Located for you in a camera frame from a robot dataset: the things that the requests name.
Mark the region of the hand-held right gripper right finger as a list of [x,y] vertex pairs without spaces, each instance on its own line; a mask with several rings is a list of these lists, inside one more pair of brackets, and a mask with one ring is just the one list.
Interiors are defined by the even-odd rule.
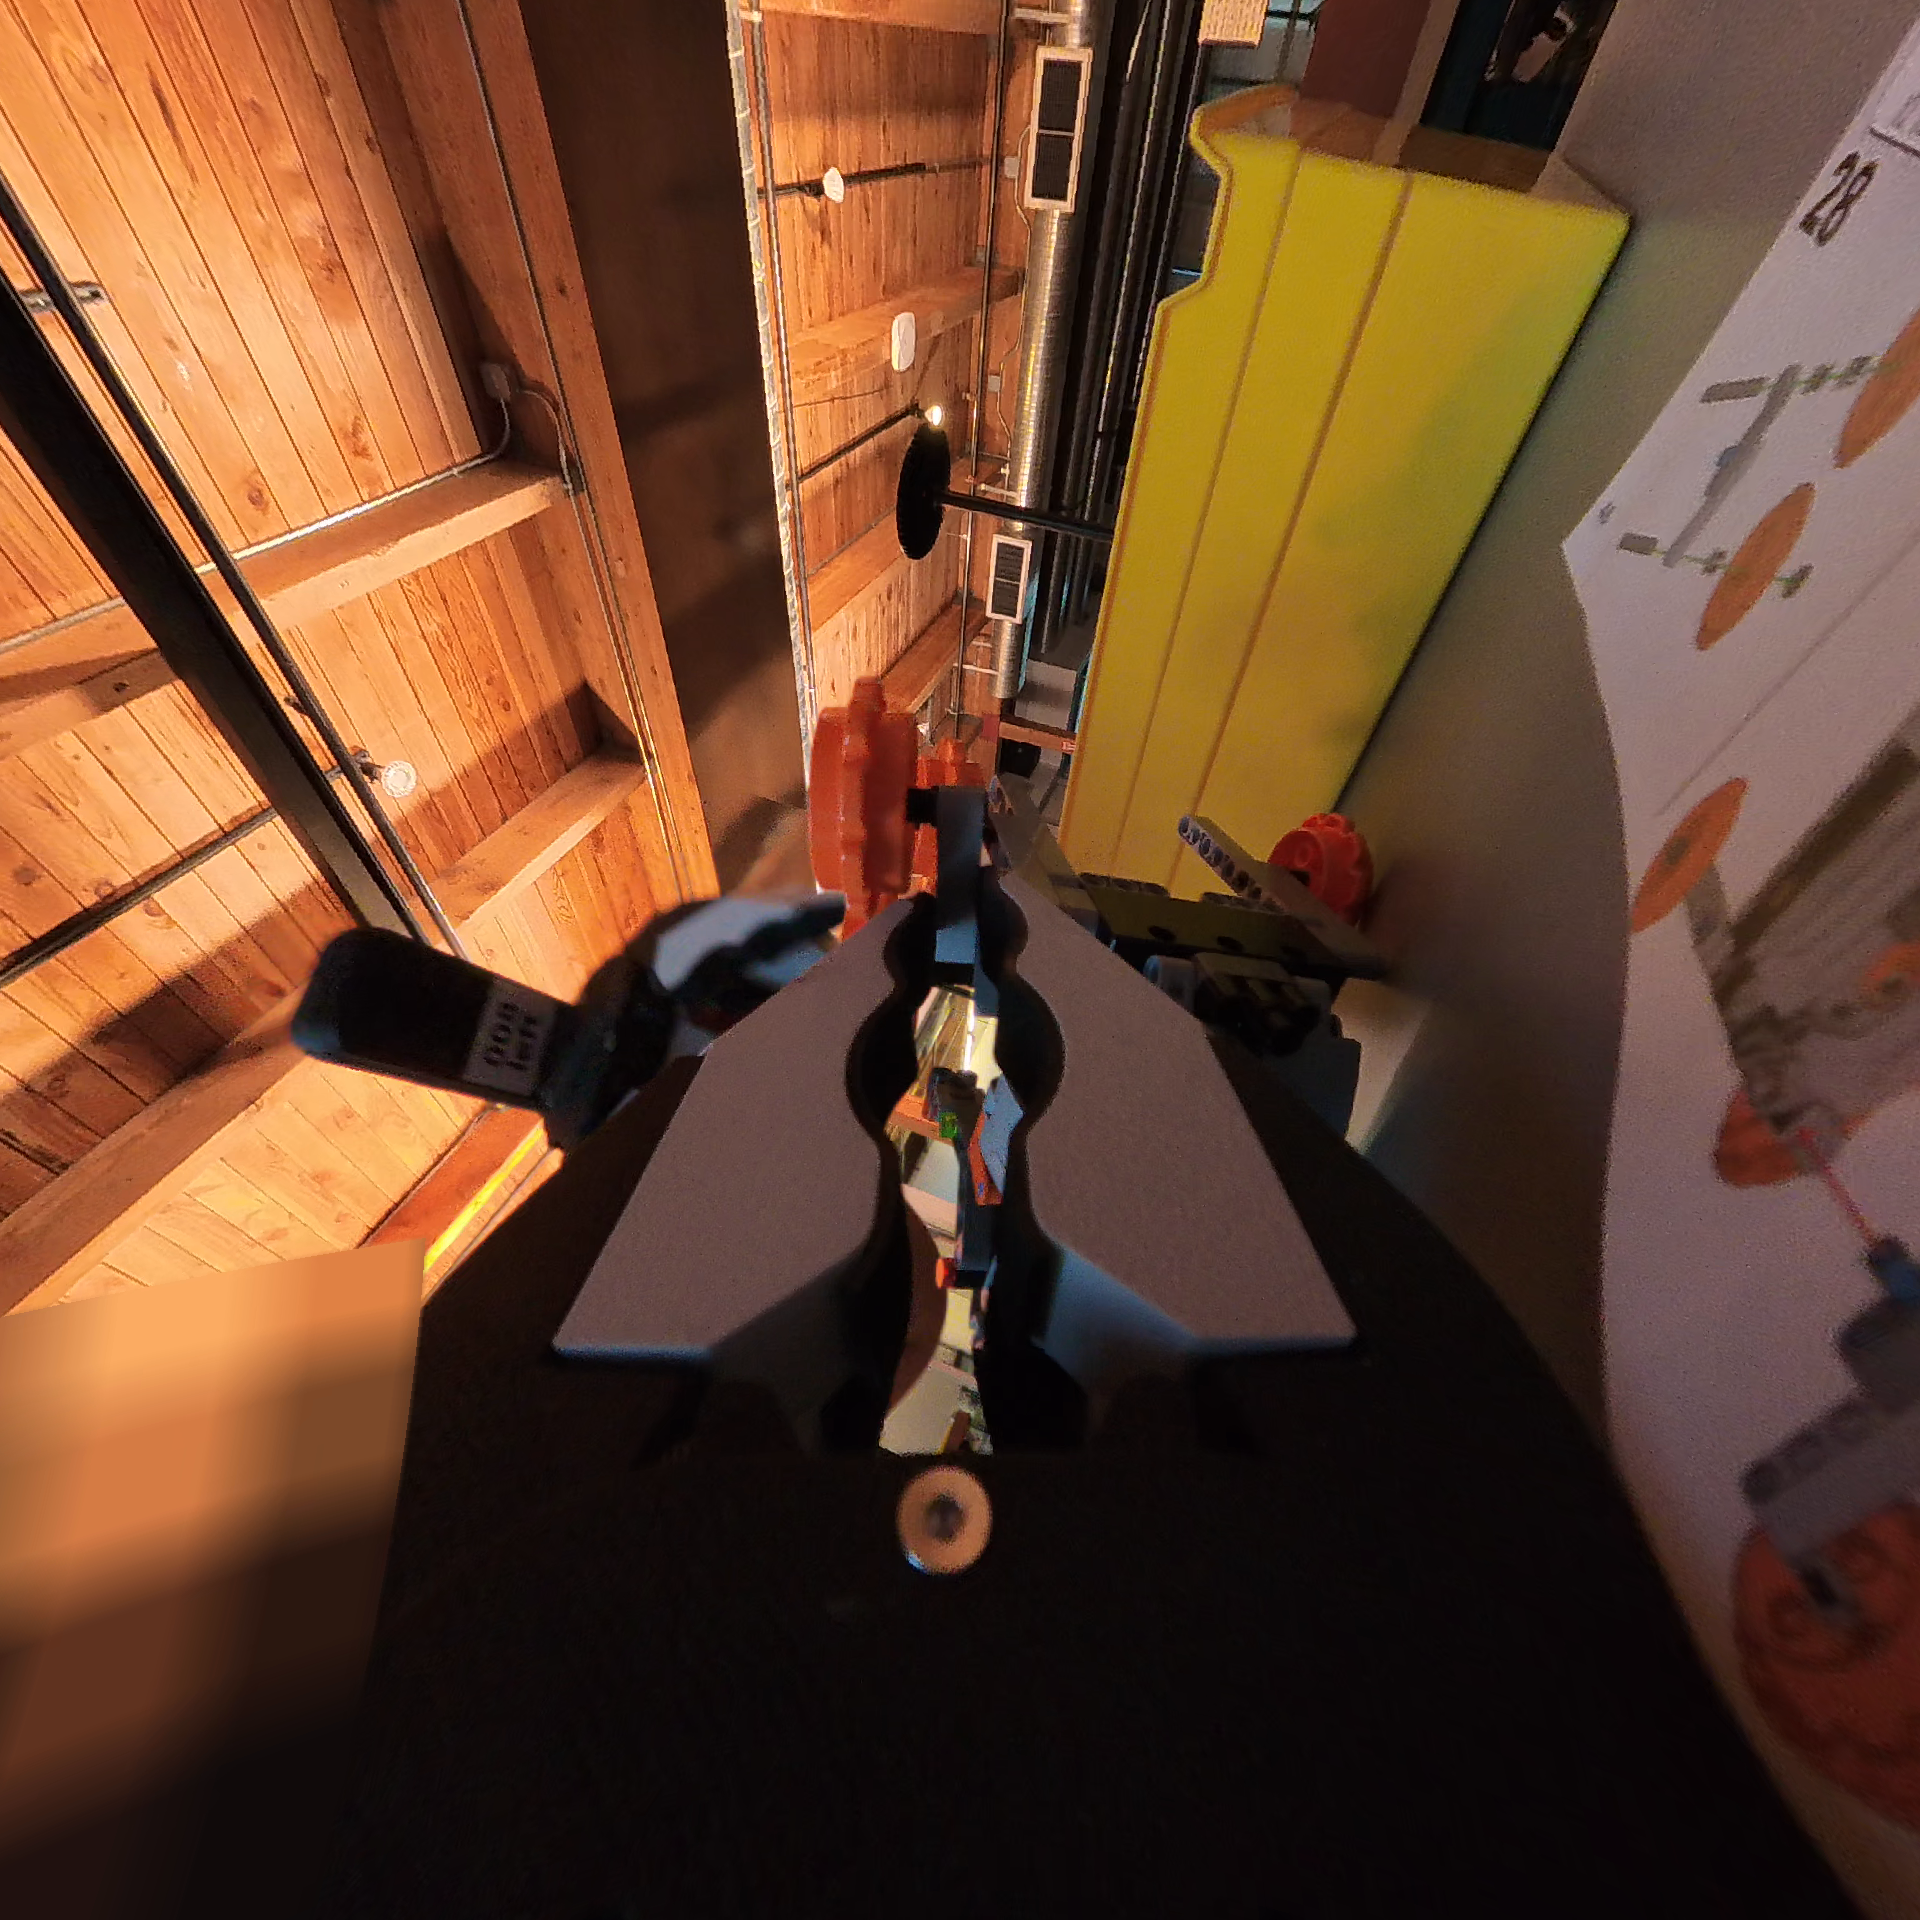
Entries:
[[1341,1352],[1355,1324],[1201,1021],[1023,878],[979,896],[1016,1105],[977,1379],[1001,1453],[1141,1381]]

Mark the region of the open white instruction booklet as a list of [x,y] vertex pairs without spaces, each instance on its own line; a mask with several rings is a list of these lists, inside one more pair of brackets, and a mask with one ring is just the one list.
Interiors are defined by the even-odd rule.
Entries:
[[1624,813],[1616,1462],[1768,1765],[1915,1916],[1915,4],[1705,7],[1757,252],[1563,543]]

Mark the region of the grey bracket with orange wheels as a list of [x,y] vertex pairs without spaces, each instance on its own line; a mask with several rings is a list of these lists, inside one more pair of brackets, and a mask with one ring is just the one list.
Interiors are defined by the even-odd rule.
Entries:
[[967,752],[923,744],[915,715],[876,678],[821,718],[810,854],[845,908],[840,947],[807,980],[827,992],[829,1088],[848,1099],[877,1214],[921,1231],[935,1285],[963,1294],[989,1280],[1001,1199],[985,1145],[1001,1081],[999,992],[979,918],[989,797]]

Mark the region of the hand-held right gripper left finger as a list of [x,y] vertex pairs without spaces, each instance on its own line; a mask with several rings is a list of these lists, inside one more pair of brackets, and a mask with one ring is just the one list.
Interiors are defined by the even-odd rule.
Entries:
[[873,1448],[916,1294],[884,1123],[916,1070],[920,993],[921,908],[899,901],[715,1039],[559,1355],[759,1385],[807,1445]]

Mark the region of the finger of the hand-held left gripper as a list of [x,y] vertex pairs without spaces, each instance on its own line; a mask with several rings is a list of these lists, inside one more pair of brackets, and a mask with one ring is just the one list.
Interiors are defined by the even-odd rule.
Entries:
[[728,1030],[817,969],[837,944],[843,893],[732,893],[652,935],[650,977],[687,1030]]

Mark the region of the silver air duct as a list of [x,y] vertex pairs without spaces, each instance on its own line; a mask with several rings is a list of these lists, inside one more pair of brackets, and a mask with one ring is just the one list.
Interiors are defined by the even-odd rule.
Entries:
[[1111,4],[1042,4],[1042,11],[1048,37],[1035,59],[1024,160],[1024,307],[1003,491],[1017,508],[1056,512],[1051,465],[1065,407],[1073,287],[1091,192],[1088,150],[1099,120],[1099,43]]

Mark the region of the grey orange brick robot model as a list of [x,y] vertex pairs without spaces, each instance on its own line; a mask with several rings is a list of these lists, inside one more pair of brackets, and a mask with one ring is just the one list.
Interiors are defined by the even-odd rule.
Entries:
[[[1289,875],[1281,878],[1281,899],[1210,893],[1192,901],[1147,879],[1079,873],[1020,781],[987,789],[989,878],[1034,884],[1075,926],[1201,1021],[1215,1048],[1227,1041],[1241,1052],[1259,1093],[1303,1097],[1307,1113],[1322,1119],[1344,1123],[1352,1115],[1360,1048],[1341,1030],[1333,999],[1348,977],[1370,969],[1353,927]],[[985,1145],[993,1171],[1003,1179],[1016,1105],[1001,1081],[993,1108]],[[987,1285],[969,1294],[979,1399],[977,1355],[985,1337]]]

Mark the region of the yellow plastic bin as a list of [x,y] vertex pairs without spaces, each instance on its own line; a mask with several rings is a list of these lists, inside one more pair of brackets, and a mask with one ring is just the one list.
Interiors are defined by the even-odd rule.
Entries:
[[1082,871],[1185,881],[1333,808],[1625,240],[1552,156],[1295,87],[1203,107],[1064,805]]

